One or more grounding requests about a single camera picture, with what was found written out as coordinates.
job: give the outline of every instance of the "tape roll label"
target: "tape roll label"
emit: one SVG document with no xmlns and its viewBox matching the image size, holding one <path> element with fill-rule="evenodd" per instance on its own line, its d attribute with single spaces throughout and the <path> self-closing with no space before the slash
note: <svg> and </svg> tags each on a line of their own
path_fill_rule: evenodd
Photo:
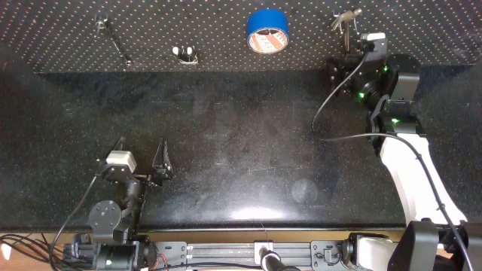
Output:
<svg viewBox="0 0 482 271">
<path fill-rule="evenodd" d="M 278 29 L 261 29 L 249 36 L 249 47 L 258 53 L 276 53 L 288 44 L 288 37 Z"/>
</svg>

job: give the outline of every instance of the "black and white small object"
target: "black and white small object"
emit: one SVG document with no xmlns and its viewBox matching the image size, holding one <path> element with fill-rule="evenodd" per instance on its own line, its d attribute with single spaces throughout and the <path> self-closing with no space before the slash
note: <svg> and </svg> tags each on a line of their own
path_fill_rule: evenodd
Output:
<svg viewBox="0 0 482 271">
<path fill-rule="evenodd" d="M 184 46 L 175 46 L 172 48 L 172 54 L 181 64 L 192 65 L 199 62 L 194 46 L 189 46 L 186 50 L 184 50 Z"/>
</svg>

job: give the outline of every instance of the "black tabletop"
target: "black tabletop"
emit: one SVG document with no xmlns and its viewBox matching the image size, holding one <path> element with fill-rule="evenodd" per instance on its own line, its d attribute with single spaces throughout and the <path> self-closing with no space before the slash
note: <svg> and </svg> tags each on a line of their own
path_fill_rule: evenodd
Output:
<svg viewBox="0 0 482 271">
<path fill-rule="evenodd" d="M 96 158 L 120 136 L 139 173 L 152 171 L 160 139 L 168 141 L 175 177 L 148 188 L 143 230 L 404 226 L 395 185 L 371 145 L 323 143 L 311 133 L 329 93 L 322 70 L 37 76 L 7 58 L 2 231 L 57 229 Z M 479 65 L 425 67 L 415 107 L 449 195 L 473 222 L 482 222 L 481 78 Z M 342 93 L 319 118 L 319 135 L 364 132 L 366 113 Z M 88 229 L 92 205 L 113 196 L 113 184 L 95 184 L 69 230 Z"/>
</svg>

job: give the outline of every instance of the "roll of tape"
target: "roll of tape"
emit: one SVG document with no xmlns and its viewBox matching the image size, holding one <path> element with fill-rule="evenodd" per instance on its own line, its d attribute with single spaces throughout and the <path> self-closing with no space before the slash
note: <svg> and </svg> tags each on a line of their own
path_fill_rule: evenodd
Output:
<svg viewBox="0 0 482 271">
<path fill-rule="evenodd" d="M 288 41 L 288 20 L 283 12 L 261 10 L 248 19 L 248 46 L 254 52 L 276 53 Z"/>
</svg>

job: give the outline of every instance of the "pegboard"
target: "pegboard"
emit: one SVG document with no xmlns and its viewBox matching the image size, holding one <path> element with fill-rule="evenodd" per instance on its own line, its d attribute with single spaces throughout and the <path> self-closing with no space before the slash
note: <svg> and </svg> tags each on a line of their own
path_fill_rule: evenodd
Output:
<svg viewBox="0 0 482 271">
<path fill-rule="evenodd" d="M 272 55 L 246 45 L 249 15 L 265 8 L 289 22 L 287 48 Z M 35 72 L 322 69 L 327 57 L 343 55 L 343 36 L 329 27 L 333 13 L 353 8 L 363 10 L 358 30 L 385 32 L 390 53 L 409 53 L 423 65 L 472 64 L 482 56 L 478 0 L 4 0 L 0 34 Z M 110 19 L 132 66 L 106 33 L 96 35 L 96 16 Z M 176 45 L 195 46 L 200 63 L 178 63 Z"/>
</svg>

